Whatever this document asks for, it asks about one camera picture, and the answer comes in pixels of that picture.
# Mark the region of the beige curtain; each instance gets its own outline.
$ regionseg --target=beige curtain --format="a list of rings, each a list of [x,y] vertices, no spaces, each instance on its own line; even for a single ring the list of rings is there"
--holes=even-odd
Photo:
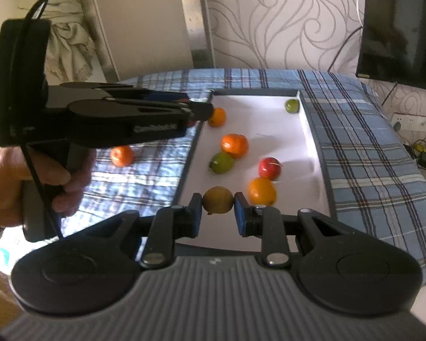
[[[37,0],[19,0],[18,15],[25,16]],[[49,0],[43,18],[50,19],[46,71],[63,82],[85,81],[92,74],[94,44],[84,27],[80,0]]]

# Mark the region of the bed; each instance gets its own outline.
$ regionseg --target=bed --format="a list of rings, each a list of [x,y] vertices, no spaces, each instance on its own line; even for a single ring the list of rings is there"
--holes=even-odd
[[[426,284],[426,180],[393,131],[377,95],[347,76],[306,70],[192,69],[124,81],[187,92],[207,101],[215,88],[294,88],[314,121],[338,219],[415,257]],[[126,168],[100,150],[80,210],[63,223],[71,234],[126,209],[153,215],[171,204],[195,128],[185,137],[133,145]]]

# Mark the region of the gray ribbed surface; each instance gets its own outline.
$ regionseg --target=gray ribbed surface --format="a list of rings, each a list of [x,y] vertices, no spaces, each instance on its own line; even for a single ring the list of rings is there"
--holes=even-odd
[[[180,257],[147,271],[107,310],[68,320],[25,314],[2,334],[10,341],[425,340],[410,313],[357,320],[311,303],[291,276],[253,257]]]

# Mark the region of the metal screw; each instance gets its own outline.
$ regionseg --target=metal screw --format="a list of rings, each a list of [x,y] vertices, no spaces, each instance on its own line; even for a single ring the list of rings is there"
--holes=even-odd
[[[143,262],[147,265],[159,265],[166,260],[164,254],[160,252],[152,252],[143,257]]]
[[[269,265],[282,265],[286,264],[288,261],[289,256],[283,254],[282,252],[273,252],[267,256],[267,263]]]

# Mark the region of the white outlet panel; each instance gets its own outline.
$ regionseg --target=white outlet panel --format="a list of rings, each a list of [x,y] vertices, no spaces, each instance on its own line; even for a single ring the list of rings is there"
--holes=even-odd
[[[391,125],[401,123],[401,131],[426,132],[426,117],[421,115],[394,113],[391,118]]]

